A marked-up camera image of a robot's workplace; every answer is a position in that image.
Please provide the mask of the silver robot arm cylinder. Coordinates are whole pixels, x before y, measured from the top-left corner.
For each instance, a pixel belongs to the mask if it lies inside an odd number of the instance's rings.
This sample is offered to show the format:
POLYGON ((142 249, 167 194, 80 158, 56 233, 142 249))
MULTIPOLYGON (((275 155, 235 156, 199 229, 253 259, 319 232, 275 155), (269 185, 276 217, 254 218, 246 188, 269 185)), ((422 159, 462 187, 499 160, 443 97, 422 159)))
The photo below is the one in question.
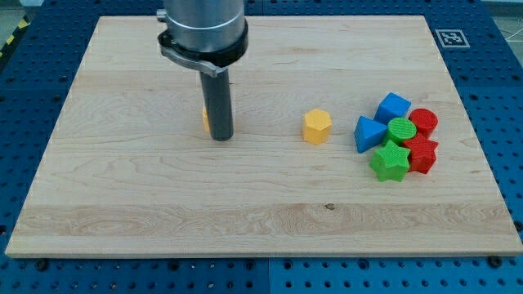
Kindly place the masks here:
POLYGON ((164 0, 163 5, 173 41, 190 51, 226 49, 246 29, 242 0, 164 0))

